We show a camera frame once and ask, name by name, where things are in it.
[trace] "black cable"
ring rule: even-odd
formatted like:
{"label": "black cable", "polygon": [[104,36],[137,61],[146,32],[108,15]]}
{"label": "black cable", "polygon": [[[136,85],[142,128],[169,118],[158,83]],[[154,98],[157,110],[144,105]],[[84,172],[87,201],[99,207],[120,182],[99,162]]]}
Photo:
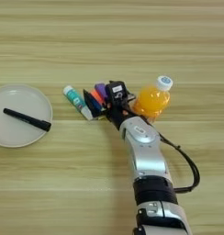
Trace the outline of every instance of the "black cable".
{"label": "black cable", "polygon": [[[136,113],[134,113],[133,111],[131,111],[130,109],[126,108],[123,106],[123,108],[130,114],[137,116]],[[148,120],[144,117],[144,116],[139,116],[141,117],[148,125],[152,126],[152,124],[150,122],[148,122]],[[193,173],[194,176],[194,182],[192,183],[192,185],[187,186],[187,187],[177,187],[174,189],[176,194],[185,194],[188,192],[191,192],[194,188],[196,188],[199,183],[200,183],[200,173],[197,169],[196,164],[192,161],[192,159],[181,149],[181,146],[179,145],[175,145],[172,142],[170,142],[168,139],[166,139],[161,133],[160,137],[161,137],[161,141],[165,144],[168,144],[170,146],[172,146],[173,148],[175,148],[179,153],[181,153],[181,155],[185,158],[185,160],[188,162],[190,169]]]}

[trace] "bottle cap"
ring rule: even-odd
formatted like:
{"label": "bottle cap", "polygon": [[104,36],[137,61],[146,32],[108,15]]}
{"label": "bottle cap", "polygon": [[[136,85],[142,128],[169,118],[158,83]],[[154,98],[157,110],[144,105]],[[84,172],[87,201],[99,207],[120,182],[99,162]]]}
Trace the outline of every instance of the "bottle cap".
{"label": "bottle cap", "polygon": [[174,81],[167,76],[159,76],[157,83],[156,83],[156,87],[164,92],[167,92],[171,89],[171,87],[173,86]]}
{"label": "bottle cap", "polygon": [[70,85],[66,85],[63,89],[63,93],[67,95],[69,91],[71,91],[73,88]]}
{"label": "bottle cap", "polygon": [[84,106],[84,107],[81,109],[81,113],[86,117],[87,120],[92,120],[92,119],[93,119],[92,112],[90,111],[90,109],[88,108],[88,106]]}

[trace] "white plate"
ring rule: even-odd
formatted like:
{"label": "white plate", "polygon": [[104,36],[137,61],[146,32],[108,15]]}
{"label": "white plate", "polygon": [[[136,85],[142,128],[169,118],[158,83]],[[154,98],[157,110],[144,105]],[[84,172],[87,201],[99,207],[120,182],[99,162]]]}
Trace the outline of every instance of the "white plate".
{"label": "white plate", "polygon": [[0,87],[1,146],[23,147],[46,134],[44,130],[4,114],[5,107],[40,120],[52,121],[50,101],[40,90],[27,85],[2,86]]}

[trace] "marker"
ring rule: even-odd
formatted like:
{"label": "marker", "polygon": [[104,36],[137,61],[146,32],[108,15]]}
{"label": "marker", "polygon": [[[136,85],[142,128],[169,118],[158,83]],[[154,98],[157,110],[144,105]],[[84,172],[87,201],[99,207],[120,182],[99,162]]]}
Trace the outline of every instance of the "marker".
{"label": "marker", "polygon": [[101,115],[101,106],[96,99],[86,90],[84,90],[84,100],[87,106],[90,108],[94,118]]}
{"label": "marker", "polygon": [[102,97],[99,95],[99,93],[94,89],[91,91],[91,95],[96,99],[96,101],[102,106],[104,103],[104,100]]}
{"label": "marker", "polygon": [[99,93],[103,100],[106,100],[107,93],[106,93],[106,85],[105,84],[96,84],[95,90]]}
{"label": "marker", "polygon": [[24,122],[26,122],[36,128],[43,129],[45,131],[50,131],[51,123],[48,121],[39,120],[39,119],[30,117],[28,115],[18,113],[18,112],[14,111],[12,109],[9,109],[9,108],[5,108],[4,113],[13,117],[13,118],[24,121]]}
{"label": "marker", "polygon": [[87,120],[92,120],[93,116],[86,105],[85,101],[81,98],[81,96],[73,89],[70,85],[64,87],[63,92],[68,100],[76,107],[76,109],[82,113]]}

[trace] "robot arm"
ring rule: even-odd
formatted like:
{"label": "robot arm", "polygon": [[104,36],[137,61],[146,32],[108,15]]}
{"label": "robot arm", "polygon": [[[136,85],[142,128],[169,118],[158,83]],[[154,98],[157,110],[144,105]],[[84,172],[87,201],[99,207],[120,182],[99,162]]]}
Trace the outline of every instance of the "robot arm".
{"label": "robot arm", "polygon": [[[93,110],[93,103],[84,98]],[[106,85],[106,110],[101,112],[100,116],[106,115],[107,119],[113,122],[129,147],[129,162],[138,208],[138,227],[133,230],[133,234],[192,235],[185,212],[178,205],[172,178],[160,151],[163,136],[145,119],[130,111],[129,101],[132,99],[134,95],[127,90],[123,82],[110,82]],[[188,156],[183,156],[190,165],[195,165]],[[197,180],[193,186],[185,188],[185,192],[191,191],[199,184],[200,176],[196,166],[192,170],[195,171]]]}
{"label": "robot arm", "polygon": [[160,151],[159,133],[141,117],[123,121],[119,132],[131,155],[138,207],[138,227],[134,235],[192,235]]}

